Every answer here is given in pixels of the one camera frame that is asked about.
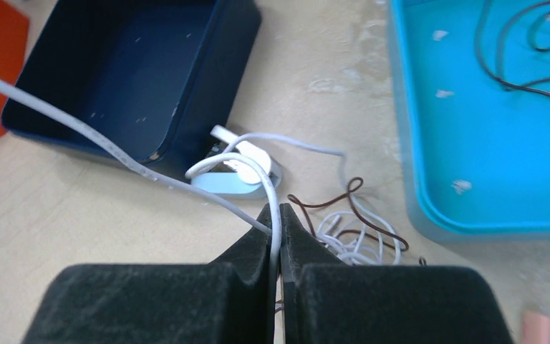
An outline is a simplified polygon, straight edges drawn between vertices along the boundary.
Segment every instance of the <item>dark blue box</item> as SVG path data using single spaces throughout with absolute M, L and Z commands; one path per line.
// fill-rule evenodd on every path
M 60 0 L 16 86 L 100 131 L 141 164 L 184 179 L 225 125 L 261 16 L 253 0 Z M 9 100 L 13 133 L 119 164 Z

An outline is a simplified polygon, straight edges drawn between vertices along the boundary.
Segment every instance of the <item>black wire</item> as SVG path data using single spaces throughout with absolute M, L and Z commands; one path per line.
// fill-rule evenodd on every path
M 484 5 L 482 8 L 482 12 L 480 14 L 480 18 L 478 20 L 478 26 L 476 28 L 476 36 L 473 41 L 473 48 L 475 50 L 476 58 L 478 60 L 478 63 L 480 64 L 480 67 L 488 74 L 489 77 L 497 81 L 499 84 L 503 86 L 503 89 L 505 91 L 512 91 L 512 90 L 521 90 L 525 92 L 531 92 L 536 93 L 539 95 L 544 95 L 547 97 L 550 97 L 550 92 L 538 90 L 536 88 L 532 88 L 531 86 L 542 84 L 545 82 L 550 82 L 550 77 L 545 77 L 543 79 L 533 80 L 530 82 L 523 83 L 521 85 L 513 84 L 512 82 L 509 82 L 508 80 L 505 80 L 504 76 L 504 57 L 505 57 L 505 44 L 507 41 L 507 36 L 509 35 L 509 32 L 511 31 L 511 28 L 516 24 L 516 22 L 521 19 L 523 16 L 528 14 L 530 11 L 533 11 L 539 7 L 548 6 L 550 5 L 550 1 L 543 1 L 539 2 L 537 4 L 534 4 L 532 6 L 529 6 L 517 14 L 515 14 L 511 19 L 509 19 L 501 31 L 498 34 L 497 42 L 496 42 L 496 61 L 495 61 L 495 72 L 493 72 L 490 67 L 486 64 L 486 61 L 484 60 L 483 51 L 481 47 L 481 42 L 483 38 L 483 32 L 486 27 L 486 22 L 488 21 L 488 15 L 490 14 L 490 10 L 492 7 L 492 1 L 493 0 L 485 0 Z M 541 27 L 541 25 L 546 21 L 547 17 L 550 16 L 550 11 L 545 13 L 544 15 L 540 16 L 529 28 L 527 32 L 527 39 L 530 47 L 534 49 L 537 52 L 550 52 L 550 47 L 539 47 L 536 43 L 536 33 Z
M 275 307 L 275 314 L 277 314 L 278 312 L 281 312 L 282 310 L 284 310 L 284 301 L 283 300 L 275 301 L 275 305 L 279 305 L 279 308 Z

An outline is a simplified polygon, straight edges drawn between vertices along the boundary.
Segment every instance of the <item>white cable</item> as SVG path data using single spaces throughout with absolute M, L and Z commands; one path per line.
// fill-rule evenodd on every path
M 352 225 L 354 225 L 356 223 L 364 224 L 361 220 L 359 220 L 358 218 L 355 218 L 355 219 L 347 222 L 344 226 L 341 226 L 340 228 L 338 228 L 338 230 L 335 231 L 333 235 L 336 238 L 339 237 L 342 232 L 346 231 L 349 227 L 351 227 Z
M 382 256 L 382 255 L 379 256 L 379 254 L 373 248 L 367 247 L 367 246 L 362 246 L 362 247 L 360 247 L 360 251 L 368 251 L 368 252 L 372 253 L 374 255 L 374 257 L 376 258 L 376 261 L 378 262 L 378 264 L 379 265 L 382 264 L 382 260 L 380 259 L 380 256 Z
M 363 254 L 360 254 L 360 253 L 355 253 L 355 252 L 345 252 L 345 253 L 341 253 L 341 254 L 338 254 L 338 259 L 340 260 L 345 260 L 345 259 L 356 259 L 358 261 L 361 261 L 365 264 L 370 264 L 370 265 L 379 265 L 379 262 L 377 260 L 373 260 L 373 259 L 370 259 L 368 257 L 366 257 L 365 255 Z
M 235 139 L 233 142 L 231 142 L 224 149 L 223 153 L 227 153 L 227 152 L 232 151 L 234 149 L 235 145 L 239 144 L 242 141 L 248 140 L 250 138 L 260 138 L 260 139 L 265 139 L 265 140 L 277 140 L 277 141 L 281 141 L 281 142 L 284 142 L 284 143 L 288 143 L 289 145 L 294 145 L 296 147 L 305 149 L 307 151 L 340 157 L 341 161 L 340 161 L 339 170 L 338 170 L 339 182 L 340 182 L 342 188 L 345 191 L 347 190 L 347 177 L 345 176 L 345 173 L 344 173 L 344 166 L 347 163 L 347 154 L 344 151 L 329 149 L 329 148 L 323 148 L 323 147 L 319 147 L 317 145 L 310 145 L 310 144 L 302 142 L 300 140 L 295 140 L 293 138 L 289 138 L 285 135 L 279 135 L 279 134 L 273 134 L 273 133 L 248 133 L 248 134 L 244 134 L 244 135 L 241 135 L 241 136 L 237 137 L 237 139 Z M 363 213 L 365 215 L 365 217 L 380 222 L 386 228 L 386 230 L 388 232 L 390 232 L 391 234 L 396 234 L 395 230 L 393 229 L 393 227 L 388 222 L 386 222 L 382 217 L 378 216 L 374 212 L 367 209 L 362 204 L 362 202 L 359 201 L 359 199 L 355 195 L 351 194 L 351 200 L 352 200 L 353 204 L 357 207 L 357 209 L 360 211 L 360 213 Z M 400 260 L 402 259 L 402 255 L 401 255 L 402 252 L 401 252 L 400 241 L 399 240 L 393 239 L 393 245 L 394 245 L 394 248 L 395 248 L 395 258 L 393 260 L 393 264 L 395 265 L 395 264 L 400 263 Z
M 277 289 L 277 276 L 279 274 L 279 249 L 281 248 L 281 214 L 279 212 L 279 200 L 275 187 L 266 174 L 265 170 L 254 160 L 239 153 L 222 153 L 217 156 L 211 156 L 199 161 L 193 167 L 186 171 L 186 178 L 192 178 L 205 170 L 206 166 L 216 165 L 224 161 L 239 161 L 245 163 L 251 169 L 255 170 L 266 191 L 266 197 L 269 200 L 269 209 L 271 211 L 271 251 L 269 254 L 269 289 L 267 292 L 267 305 L 275 307 L 275 294 Z
M 317 226 L 317 230 L 315 231 L 315 233 L 328 234 L 330 232 L 330 230 L 332 230 L 332 226 L 329 226 L 328 229 L 326 231 L 323 231 L 323 232 L 322 232 L 322 227 L 324 226 L 324 224 L 326 224 L 328 222 L 328 220 L 331 217 L 335 216 L 337 219 L 339 219 L 340 215 L 354 215 L 354 214 L 353 214 L 352 211 L 348 211 L 348 210 L 335 211 L 333 213 L 330 213 L 330 214 L 328 214 L 328 216 L 324 217 L 322 222 L 319 223 L 319 226 Z
M 277 193 L 275 192 L 273 183 L 271 182 L 271 179 L 266 174 L 264 169 L 260 167 L 260 165 L 257 164 L 254 160 L 237 153 L 220 154 L 218 156 L 213 156 L 213 157 L 204 159 L 203 161 L 200 161 L 199 163 L 195 164 L 193 167 L 189 168 L 189 170 L 186 172 L 186 175 L 189 178 L 192 178 L 194 175 L 200 174 L 198 173 L 198 171 L 202 170 L 202 168 L 204 168 L 207 165 L 210 165 L 212 163 L 216 164 L 224 161 L 230 161 L 230 160 L 240 161 L 250 166 L 258 174 L 263 184 L 263 187 L 265 188 L 267 199 L 269 200 L 269 208 L 271 210 L 271 229 L 257 222 L 257 220 L 252 219 L 249 215 L 242 212 L 242 210 L 240 210 L 240 208 L 238 208 L 237 206 L 233 205 L 232 203 L 228 202 L 225 199 L 222 199 L 221 197 L 213 193 L 209 193 L 195 186 L 177 181 L 173 178 L 164 176 L 163 174 L 157 173 L 155 171 L 150 170 L 149 168 L 146 168 L 140 165 L 128 154 L 126 154 L 126 152 L 124 152 L 121 148 L 115 145 L 111 140 L 106 138 L 104 135 L 98 133 L 95 129 L 83 123 L 81 120 L 72 117 L 71 115 L 65 113 L 64 111 L 58 109 L 57 107 L 43 100 L 40 100 L 39 98 L 33 95 L 30 95 L 29 93 L 23 90 L 20 90 L 19 88 L 12 86 L 2 80 L 0 80 L 0 93 L 2 93 L 3 95 L 13 100 L 16 100 L 17 102 L 23 105 L 28 106 L 33 110 L 36 110 L 42 113 L 43 115 L 46 115 L 47 117 L 53 120 L 56 120 L 57 122 L 63 125 L 66 125 L 68 128 L 71 128 L 74 131 L 78 132 L 79 134 L 83 135 L 84 137 L 90 139 L 92 142 L 96 143 L 98 146 L 103 148 L 105 151 L 111 154 L 114 158 L 116 158 L 119 162 L 121 162 L 125 167 L 129 168 L 131 171 L 134 171 L 140 174 L 141 176 L 149 178 L 152 181 L 155 181 L 157 183 L 160 183 L 169 187 L 173 187 L 173 188 L 180 188 L 185 191 L 189 191 L 191 193 L 195 193 L 199 196 L 202 196 L 205 199 L 208 199 L 209 201 L 220 204 L 224 208 L 232 211 L 235 215 L 242 218 L 244 221 L 248 222 L 250 225 L 266 232 L 267 234 L 270 234 L 271 251 L 269 254 L 269 293 L 268 293 L 269 303 L 268 305 L 273 305 L 274 307 L 278 263 L 279 263 L 279 248 L 281 246 L 281 214 L 279 213 L 279 201 L 277 199 Z
M 348 251 L 343 243 L 341 243 L 338 239 L 333 238 L 329 235 L 318 236 L 317 240 L 327 244 L 329 248 L 333 249 L 338 254 L 345 253 Z
M 357 251 L 360 250 L 361 243 L 364 241 L 364 238 L 366 237 L 366 229 L 368 226 L 364 224 L 362 226 L 362 231 L 360 232 L 360 237 L 357 239 L 357 243 L 355 244 L 355 248 L 353 249 L 353 252 L 357 253 Z
M 324 231 L 324 234 L 328 234 L 330 233 L 330 231 L 336 226 L 338 225 L 338 223 L 340 222 L 340 219 L 342 219 L 342 217 L 340 215 L 336 215 L 336 217 L 334 217 L 334 219 L 332 220 L 332 222 L 330 222 L 330 225 L 328 226 L 328 228 L 326 228 L 326 230 Z
M 12 86 L 2 80 L 0 80 L 0 93 L 2 93 L 3 95 L 13 100 L 16 100 L 17 102 L 23 105 L 26 105 L 27 107 L 33 110 L 36 110 L 42 113 L 43 115 L 46 115 L 47 117 L 53 120 L 56 120 L 57 122 L 60 122 L 63 125 L 66 125 L 68 128 L 73 129 L 79 134 L 85 136 L 86 138 L 89 138 L 92 142 L 102 147 L 102 149 L 107 151 L 110 155 L 112 155 L 119 162 L 125 165 L 125 167 L 140 174 L 141 176 L 149 178 L 152 181 L 155 181 L 159 184 L 163 184 L 165 186 L 169 186 L 171 188 L 179 188 L 184 191 L 191 192 L 195 195 L 205 198 L 208 201 L 212 201 L 213 203 L 219 204 L 224 208 L 228 209 L 229 211 L 231 211 L 233 214 L 237 215 L 239 218 L 241 218 L 248 224 L 256 227 L 257 229 L 260 229 L 266 234 L 271 234 L 270 228 L 261 224 L 260 222 L 258 222 L 257 220 L 249 216 L 248 214 L 244 213 L 239 207 L 223 199 L 222 197 L 217 196 L 213 193 L 209 193 L 205 190 L 202 190 L 190 184 L 177 181 L 168 176 L 164 176 L 161 173 L 154 172 L 153 170 L 150 170 L 149 168 L 146 168 L 140 165 L 138 162 L 136 162 L 132 157 L 126 154 L 126 152 L 124 152 L 121 148 L 117 147 L 117 145 L 115 145 L 111 140 L 106 138 L 104 135 L 102 135 L 101 133 L 98 133 L 96 130 L 94 130 L 87 124 L 83 123 L 81 120 L 78 120 L 77 118 L 72 117 L 71 115 L 65 113 L 64 111 L 58 109 L 57 107 L 43 100 L 40 100 L 39 98 L 33 95 L 30 95 L 29 93 L 23 90 L 20 90 L 19 88 Z
M 377 257 L 380 260 L 380 264 L 382 264 L 382 253 L 383 253 L 383 249 L 385 248 L 385 245 L 383 244 L 382 234 L 380 232 L 377 233 L 377 237 L 378 237 L 378 255 L 377 255 Z

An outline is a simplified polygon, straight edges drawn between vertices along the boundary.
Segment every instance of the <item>brown wire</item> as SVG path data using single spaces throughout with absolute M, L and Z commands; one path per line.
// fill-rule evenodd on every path
M 275 305 L 281 305 L 280 308 L 275 309 L 275 314 L 277 314 L 278 312 L 281 312 L 282 310 L 284 310 L 284 301 L 283 300 L 275 301 Z
M 355 187 L 352 187 L 353 186 L 353 183 L 358 181 L 359 182 L 359 185 L 355 186 Z M 289 194 L 288 195 L 288 200 L 290 202 L 292 202 L 293 204 L 296 204 L 297 206 L 300 207 L 303 215 L 304 215 L 304 218 L 307 220 L 307 223 L 309 225 L 309 230 L 311 231 L 311 235 L 313 237 L 316 236 L 315 234 L 315 228 L 313 227 L 313 223 L 311 222 L 311 218 L 309 217 L 309 212 L 307 211 L 307 209 L 320 209 L 320 208 L 325 208 L 327 206 L 331 206 L 332 204 L 335 204 L 337 203 L 338 201 L 342 200 L 342 199 L 347 199 L 348 202 L 349 202 L 349 206 L 351 207 L 351 210 L 353 210 L 353 213 L 355 214 L 355 216 L 357 216 L 357 218 L 363 222 L 366 226 L 374 229 L 375 231 L 378 231 L 379 233 L 387 236 L 387 237 L 390 237 L 392 239 L 396 239 L 398 240 L 399 242 L 401 242 L 404 247 L 401 247 L 401 251 L 402 252 L 405 252 L 407 251 L 409 248 L 410 248 L 410 245 L 408 244 L 408 242 L 403 239 L 401 236 L 399 235 L 396 235 L 396 234 L 393 234 L 393 233 L 390 233 L 389 231 L 386 231 L 382 228 L 380 228 L 379 226 L 376 226 L 374 224 L 372 224 L 370 221 L 366 220 L 366 218 L 364 218 L 357 210 L 357 208 L 355 207 L 355 204 L 353 203 L 353 200 L 351 199 L 351 194 L 353 194 L 355 191 L 359 190 L 362 185 L 364 185 L 364 179 L 361 178 L 361 177 L 354 177 L 352 178 L 349 183 L 347 184 L 347 192 L 343 193 L 342 195 L 338 196 L 338 197 L 335 197 L 334 199 L 328 201 L 328 202 L 324 202 L 322 204 L 305 204 L 305 203 L 302 203 L 298 197 L 296 197 L 295 195 L 293 194 Z M 339 235 L 343 235 L 343 234 L 348 234 L 348 233 L 353 233 L 353 234 L 360 234 L 361 232 L 356 230 L 356 229 L 346 229 L 344 231 L 341 231 Z M 372 240 L 375 240 L 376 242 L 379 242 L 380 240 L 374 236 L 374 235 L 371 235 L 371 234 L 368 234 L 366 233 L 365 234 L 366 237 L 372 239 Z M 391 249 L 394 249 L 395 248 L 395 245 L 393 244 L 389 244 L 387 242 L 383 242 L 382 243 L 383 245 L 385 245 L 386 247 L 389 247 Z

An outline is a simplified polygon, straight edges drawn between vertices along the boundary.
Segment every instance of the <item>white plug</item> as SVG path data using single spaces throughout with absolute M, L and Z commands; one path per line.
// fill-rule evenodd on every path
M 231 143 L 239 137 L 235 133 L 220 125 L 217 125 L 212 129 L 211 135 L 224 143 Z M 248 141 L 240 142 L 235 148 L 237 148 L 241 155 L 247 156 L 248 158 L 256 161 L 260 167 L 264 169 L 266 174 L 271 173 L 273 162 L 266 151 L 256 147 Z M 261 182 L 258 174 L 245 163 L 239 163 L 238 161 L 226 161 L 224 164 L 233 171 L 237 172 L 239 179 L 241 179 L 244 183 L 258 184 Z

